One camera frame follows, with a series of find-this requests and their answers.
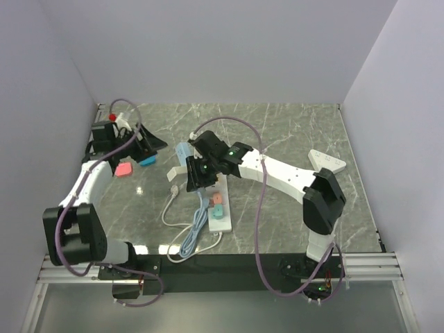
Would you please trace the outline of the dark blue plug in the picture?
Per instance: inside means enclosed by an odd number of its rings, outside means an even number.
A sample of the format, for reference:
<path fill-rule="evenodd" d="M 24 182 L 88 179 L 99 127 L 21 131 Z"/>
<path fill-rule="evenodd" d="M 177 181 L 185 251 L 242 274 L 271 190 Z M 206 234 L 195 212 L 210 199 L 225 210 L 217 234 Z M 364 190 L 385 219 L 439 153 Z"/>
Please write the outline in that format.
<path fill-rule="evenodd" d="M 141 167 L 148 167 L 148 166 L 153 165 L 155 163 L 156 163 L 156 156 L 154 155 L 154 156 L 150 156 L 150 157 L 146 158 L 145 160 L 142 160 L 139 163 L 139 165 Z"/>

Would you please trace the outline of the white adapter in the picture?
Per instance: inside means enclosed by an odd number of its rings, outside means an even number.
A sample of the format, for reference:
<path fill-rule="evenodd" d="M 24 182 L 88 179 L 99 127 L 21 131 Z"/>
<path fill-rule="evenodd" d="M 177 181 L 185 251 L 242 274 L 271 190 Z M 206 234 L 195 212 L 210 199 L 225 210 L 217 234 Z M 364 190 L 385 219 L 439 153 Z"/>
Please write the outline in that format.
<path fill-rule="evenodd" d="M 186 166 L 174 166 L 167 173 L 167 179 L 169 182 L 172 182 L 177 176 L 186 175 L 187 167 Z"/>

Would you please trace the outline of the pink square plug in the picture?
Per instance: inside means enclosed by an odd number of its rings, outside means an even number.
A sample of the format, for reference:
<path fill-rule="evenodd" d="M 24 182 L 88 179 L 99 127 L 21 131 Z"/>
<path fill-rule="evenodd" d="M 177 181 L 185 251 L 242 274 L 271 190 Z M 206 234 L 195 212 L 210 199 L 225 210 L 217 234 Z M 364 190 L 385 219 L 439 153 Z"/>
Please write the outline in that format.
<path fill-rule="evenodd" d="M 114 175 L 118 178 L 131 176 L 133 174 L 133 165 L 131 162 L 122 162 L 117 166 Z"/>

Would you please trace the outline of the white power strip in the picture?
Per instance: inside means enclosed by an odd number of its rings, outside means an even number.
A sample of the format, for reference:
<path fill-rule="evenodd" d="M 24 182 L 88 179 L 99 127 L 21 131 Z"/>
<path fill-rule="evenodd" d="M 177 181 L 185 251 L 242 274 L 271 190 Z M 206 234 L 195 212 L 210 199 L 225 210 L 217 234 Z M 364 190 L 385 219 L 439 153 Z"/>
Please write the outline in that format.
<path fill-rule="evenodd" d="M 210 202 L 207 209 L 209 231 L 213 234 L 231 232 L 232 219 L 227 177 L 222 173 L 218 174 L 216 183 L 205 190 L 206 198 Z"/>

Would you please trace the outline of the white triangular socket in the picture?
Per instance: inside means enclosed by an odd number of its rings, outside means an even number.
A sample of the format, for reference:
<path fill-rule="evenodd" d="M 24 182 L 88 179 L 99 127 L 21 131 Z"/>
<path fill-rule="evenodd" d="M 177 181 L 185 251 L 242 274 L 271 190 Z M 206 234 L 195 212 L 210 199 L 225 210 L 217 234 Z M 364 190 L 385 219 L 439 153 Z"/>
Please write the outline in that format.
<path fill-rule="evenodd" d="M 314 170 L 317 172 L 319 172 L 321 169 L 328 169 L 333 174 L 336 174 L 343 171 L 347 166 L 346 162 L 343 160 L 314 149 L 309 151 L 308 158 Z"/>

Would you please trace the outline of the blue power strip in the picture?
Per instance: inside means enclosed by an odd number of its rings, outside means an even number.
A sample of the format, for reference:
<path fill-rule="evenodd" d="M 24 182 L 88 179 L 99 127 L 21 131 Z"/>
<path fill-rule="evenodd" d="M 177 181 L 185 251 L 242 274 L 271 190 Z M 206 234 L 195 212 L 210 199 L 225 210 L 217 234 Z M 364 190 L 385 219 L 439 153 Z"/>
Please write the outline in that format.
<path fill-rule="evenodd" d="M 188 142 L 180 142 L 177 144 L 175 152 L 181 167 L 185 167 L 187 165 L 186 159 L 193 155 Z"/>

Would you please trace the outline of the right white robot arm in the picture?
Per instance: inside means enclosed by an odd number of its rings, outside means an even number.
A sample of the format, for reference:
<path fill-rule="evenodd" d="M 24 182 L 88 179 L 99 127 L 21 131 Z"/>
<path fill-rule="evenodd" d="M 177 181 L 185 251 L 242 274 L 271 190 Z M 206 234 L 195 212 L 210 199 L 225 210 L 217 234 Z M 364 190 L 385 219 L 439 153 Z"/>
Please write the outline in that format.
<path fill-rule="evenodd" d="M 312 171 L 261 155 L 247 144 L 228 146 L 214 132 L 191 134 L 188 142 L 199 157 L 187 158 L 187 191 L 211 187 L 218 174 L 265 183 L 296 199 L 309 228 L 305 270 L 314 277 L 329 268 L 324 254 L 334 241 L 334 228 L 346 204 L 345 195 L 332 171 Z"/>

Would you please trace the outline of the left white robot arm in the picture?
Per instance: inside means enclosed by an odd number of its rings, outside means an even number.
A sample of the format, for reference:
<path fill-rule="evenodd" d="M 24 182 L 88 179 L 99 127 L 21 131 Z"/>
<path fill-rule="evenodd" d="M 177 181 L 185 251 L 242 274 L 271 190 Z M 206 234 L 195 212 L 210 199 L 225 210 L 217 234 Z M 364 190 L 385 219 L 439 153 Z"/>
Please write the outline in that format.
<path fill-rule="evenodd" d="M 49 257 L 53 265 L 114 264 L 120 277 L 134 277 L 139 269 L 130 242 L 107 238 L 96 206 L 122 159 L 142 162 L 168 144 L 138 123 L 135 128 L 113 121 L 92 125 L 80 175 L 65 199 L 42 215 Z"/>

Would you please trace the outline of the coral plug on strip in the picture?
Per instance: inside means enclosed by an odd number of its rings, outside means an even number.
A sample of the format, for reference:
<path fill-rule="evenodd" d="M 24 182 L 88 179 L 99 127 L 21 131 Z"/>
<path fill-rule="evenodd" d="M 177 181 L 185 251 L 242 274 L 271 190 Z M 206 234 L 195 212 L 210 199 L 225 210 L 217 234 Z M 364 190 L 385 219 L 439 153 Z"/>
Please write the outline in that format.
<path fill-rule="evenodd" d="M 223 196 L 220 192 L 215 192 L 212 194 L 211 202 L 213 205 L 222 205 L 223 204 Z"/>

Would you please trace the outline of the teal plug on strip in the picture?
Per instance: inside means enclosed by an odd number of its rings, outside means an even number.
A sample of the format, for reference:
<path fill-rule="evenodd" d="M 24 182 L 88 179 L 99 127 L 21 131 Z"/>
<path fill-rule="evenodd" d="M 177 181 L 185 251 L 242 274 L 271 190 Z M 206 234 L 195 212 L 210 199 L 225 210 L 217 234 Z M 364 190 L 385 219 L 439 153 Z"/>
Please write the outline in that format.
<path fill-rule="evenodd" d="M 210 213 L 211 213 L 212 219 L 216 219 L 216 220 L 222 219 L 224 217 L 223 205 L 214 205 L 210 209 Z"/>

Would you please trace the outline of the black base bar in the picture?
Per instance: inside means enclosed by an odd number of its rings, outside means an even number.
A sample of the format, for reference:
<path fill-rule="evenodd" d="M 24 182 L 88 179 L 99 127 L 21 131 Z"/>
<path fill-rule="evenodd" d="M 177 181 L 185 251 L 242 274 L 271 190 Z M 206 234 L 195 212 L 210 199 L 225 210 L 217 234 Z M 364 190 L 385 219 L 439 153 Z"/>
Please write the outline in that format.
<path fill-rule="evenodd" d="M 118 271 L 116 268 L 100 268 L 98 279 L 114 283 L 132 280 L 135 287 L 113 286 L 113 294 L 122 299 L 136 299 L 155 295 L 160 290 L 159 278 L 166 293 L 216 292 L 216 291 L 263 291 L 266 289 L 257 269 L 253 254 L 196 255 L 179 264 L 170 262 L 166 255 L 136 255 L 125 268 L 150 273 L 144 277 L 137 273 Z M 308 281 L 317 262 L 303 253 L 261 254 L 263 273 L 273 289 L 290 293 Z"/>

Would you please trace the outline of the aluminium frame rail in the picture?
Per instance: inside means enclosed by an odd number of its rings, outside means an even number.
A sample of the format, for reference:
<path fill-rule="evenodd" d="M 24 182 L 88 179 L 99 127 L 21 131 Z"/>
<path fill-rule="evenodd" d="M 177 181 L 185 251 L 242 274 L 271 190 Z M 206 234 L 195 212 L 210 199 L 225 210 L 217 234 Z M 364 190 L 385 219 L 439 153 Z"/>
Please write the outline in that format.
<path fill-rule="evenodd" d="M 105 283 L 98 279 L 99 268 L 92 267 L 87 275 L 78 277 L 70 273 L 64 266 L 54 266 L 48 255 L 44 256 L 37 284 L 93 284 Z"/>

